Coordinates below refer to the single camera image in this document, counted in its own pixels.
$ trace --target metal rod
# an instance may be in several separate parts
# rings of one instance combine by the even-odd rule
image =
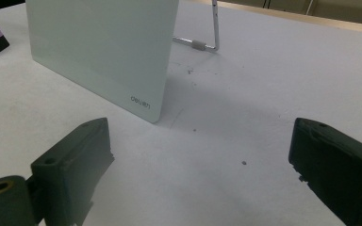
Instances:
[[[194,49],[199,49],[202,51],[208,51],[212,53],[217,52],[220,48],[219,7],[217,5],[217,0],[212,0],[212,8],[213,8],[213,25],[214,25],[214,41],[215,41],[214,46],[207,45],[204,42],[198,40],[187,40],[176,36],[173,36],[173,41],[190,46]]]
[[[308,15],[308,13],[309,13],[309,11],[310,11],[310,9],[311,9],[312,5],[313,5],[313,1],[314,1],[314,0],[310,0],[310,4],[308,5],[306,15]]]

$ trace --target white panel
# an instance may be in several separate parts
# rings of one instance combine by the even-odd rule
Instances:
[[[40,64],[158,120],[178,0],[27,0]]]

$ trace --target desk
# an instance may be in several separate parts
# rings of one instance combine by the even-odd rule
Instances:
[[[210,41],[210,11],[181,2],[175,34]],[[30,176],[77,125],[107,117],[116,160],[86,226],[343,225],[298,180],[288,148],[297,117],[362,141],[362,32],[219,13],[218,54],[173,44],[151,124],[34,62],[25,6],[1,9],[0,177]]]

